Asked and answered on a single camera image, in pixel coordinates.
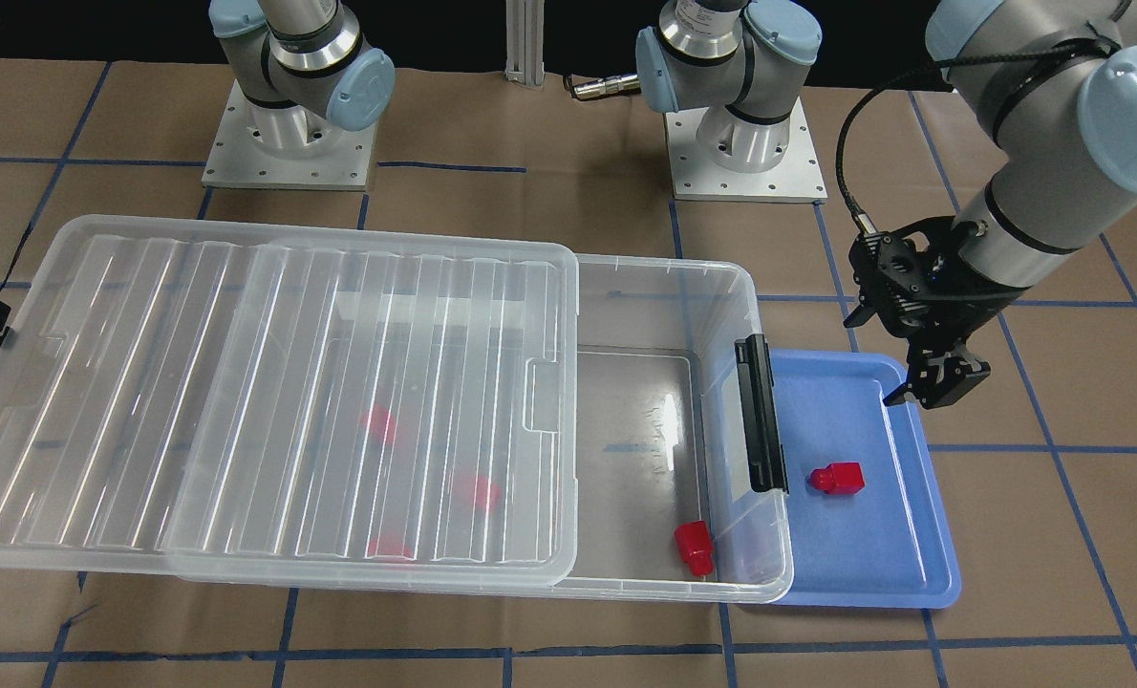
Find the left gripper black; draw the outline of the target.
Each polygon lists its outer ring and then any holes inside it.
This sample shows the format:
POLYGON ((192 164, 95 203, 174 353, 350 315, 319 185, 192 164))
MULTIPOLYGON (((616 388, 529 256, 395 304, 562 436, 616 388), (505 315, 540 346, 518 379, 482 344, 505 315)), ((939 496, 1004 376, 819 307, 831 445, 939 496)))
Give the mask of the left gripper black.
POLYGON ((970 335, 1023 290, 962 260, 960 249, 977 235, 974 222, 931 217, 894 231, 875 229, 868 217, 856 223, 848 260, 860 305, 848 325, 878 316, 889 334, 908 341, 908 373, 883 406, 948 408, 991 375, 991 364, 966 348, 970 335))

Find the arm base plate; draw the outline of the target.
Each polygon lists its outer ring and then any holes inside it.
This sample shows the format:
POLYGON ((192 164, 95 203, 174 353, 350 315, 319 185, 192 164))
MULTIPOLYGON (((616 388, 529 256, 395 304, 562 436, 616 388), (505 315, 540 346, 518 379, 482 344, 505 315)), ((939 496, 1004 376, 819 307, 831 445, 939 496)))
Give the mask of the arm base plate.
POLYGON ((364 191, 377 130, 373 123, 345 131, 302 106, 263 108, 235 82, 201 182, 219 190, 364 191))
POLYGON ((800 99, 786 121, 757 125, 724 106, 664 115, 679 201, 818 204, 825 175, 800 99))

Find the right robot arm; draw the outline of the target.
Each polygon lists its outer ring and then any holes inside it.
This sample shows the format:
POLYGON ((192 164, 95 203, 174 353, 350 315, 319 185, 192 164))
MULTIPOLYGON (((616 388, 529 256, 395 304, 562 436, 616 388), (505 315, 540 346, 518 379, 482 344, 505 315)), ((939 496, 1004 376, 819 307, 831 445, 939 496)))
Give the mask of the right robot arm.
POLYGON ((395 66, 340 1, 215 1, 219 67, 0 60, 0 345, 63 222, 110 213, 204 218, 213 196, 287 204, 329 188, 367 204, 371 147, 395 66))

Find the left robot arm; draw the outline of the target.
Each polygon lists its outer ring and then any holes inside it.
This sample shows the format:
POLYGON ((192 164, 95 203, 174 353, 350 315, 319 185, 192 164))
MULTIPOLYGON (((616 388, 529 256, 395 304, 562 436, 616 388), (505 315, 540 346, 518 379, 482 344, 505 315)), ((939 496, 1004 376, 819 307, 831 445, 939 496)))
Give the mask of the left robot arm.
MULTIPOLYGON (((669 1, 634 38, 634 74, 654 111, 707 109, 702 142, 724 168, 770 168, 822 44, 791 1, 669 1)), ((941 1, 930 63, 862 96, 836 143, 836 186, 857 235, 858 306, 908 343, 908 375, 886 405, 944 408, 991 374, 970 335, 1070 254, 1137 207, 1137 1, 941 1), (1006 161, 955 215, 894 231, 849 190, 847 136, 877 96, 940 74, 1006 161)))

